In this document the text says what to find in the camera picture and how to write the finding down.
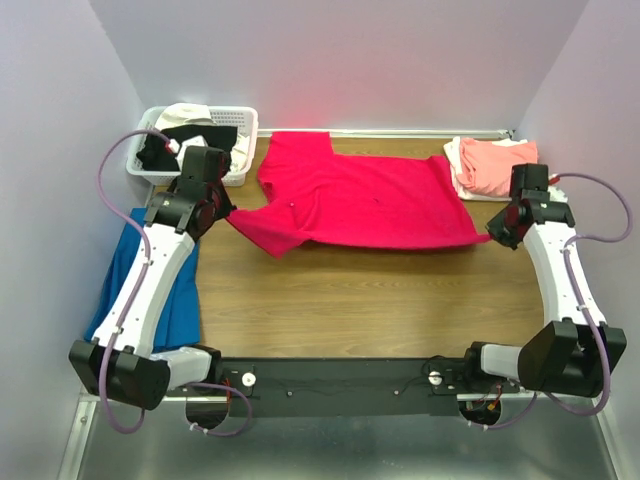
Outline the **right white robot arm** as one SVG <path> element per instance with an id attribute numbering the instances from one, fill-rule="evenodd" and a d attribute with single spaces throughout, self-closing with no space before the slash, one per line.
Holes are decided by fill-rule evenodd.
<path id="1" fill-rule="evenodd" d="M 523 246 L 534 267 L 543 302 L 543 327 L 524 346 L 475 342 L 460 379 L 480 392 L 496 378 L 545 394 L 604 398 L 627 345 L 624 332 L 608 326 L 592 295 L 577 250 L 578 233 L 567 201 L 553 199 L 558 181 L 544 164 L 512 168 L 509 204 L 487 224 L 492 240 Z"/>

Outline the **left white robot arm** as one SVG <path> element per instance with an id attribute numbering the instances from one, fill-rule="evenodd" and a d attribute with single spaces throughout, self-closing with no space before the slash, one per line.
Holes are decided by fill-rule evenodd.
<path id="1" fill-rule="evenodd" d="M 223 185 L 230 163 L 223 150 L 189 146 L 174 186 L 149 202 L 140 245 L 113 306 L 92 339 L 75 342 L 69 353 L 89 392 L 153 410 L 176 387 L 189 384 L 201 395 L 220 387 L 222 372 L 209 351 L 153 349 L 162 310 L 184 262 L 197 241 L 233 209 Z"/>

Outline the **red t shirt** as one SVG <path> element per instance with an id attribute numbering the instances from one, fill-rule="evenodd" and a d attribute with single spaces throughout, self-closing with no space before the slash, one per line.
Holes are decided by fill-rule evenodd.
<path id="1" fill-rule="evenodd" d="M 338 154 L 326 133 L 276 132 L 257 179 L 267 200 L 229 223 L 274 257 L 307 241 L 426 250 L 486 243 L 443 156 Z"/>

